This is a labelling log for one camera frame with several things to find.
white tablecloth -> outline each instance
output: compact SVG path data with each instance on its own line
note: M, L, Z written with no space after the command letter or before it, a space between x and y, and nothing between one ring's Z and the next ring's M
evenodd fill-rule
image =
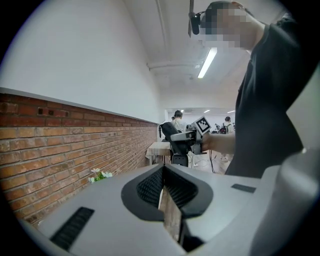
M151 159L153 156L170 156L170 142L154 142L146 150L145 157Z

desk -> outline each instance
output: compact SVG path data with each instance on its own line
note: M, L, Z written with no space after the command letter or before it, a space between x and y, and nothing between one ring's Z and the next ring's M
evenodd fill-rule
M155 156L170 156L170 142L154 142L146 150L145 157L149 159L150 165L152 165L152 159Z

brick wall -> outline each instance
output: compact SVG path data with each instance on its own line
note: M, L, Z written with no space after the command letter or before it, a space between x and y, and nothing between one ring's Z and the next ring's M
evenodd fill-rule
M154 123L0 94L1 188L15 215L36 224L89 185L93 168L145 166L156 139Z

fluorescent light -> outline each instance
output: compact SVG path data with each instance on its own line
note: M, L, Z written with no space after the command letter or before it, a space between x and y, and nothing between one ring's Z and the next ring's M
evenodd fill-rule
M206 59L204 61L204 64L201 68L201 71L198 75L198 78L203 78L210 67L211 62L214 60L214 57L217 54L217 48L211 48L208 55L206 56Z

person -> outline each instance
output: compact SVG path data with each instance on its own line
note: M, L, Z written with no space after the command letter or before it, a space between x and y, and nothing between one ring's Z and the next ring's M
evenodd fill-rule
M172 120L171 123L178 131L185 133L187 124L184 121L182 121L182 116L182 112L180 110L177 110L176 112L174 112L174 120Z
M238 2L212 2L201 18L208 34L250 53L235 107L236 134L209 134L202 150L234 154L226 175L261 178L299 152L302 142L286 114L318 63L289 15L264 24Z
M232 134L234 132L234 127L233 125L231 124L231 118L230 116L226 116L225 119L224 119L225 122L222 123L222 127L225 127L225 132L226 134ZM231 161L233 155L232 154L225 154L225 153L222 153L221 154L221 161L223 162L228 162L228 161Z

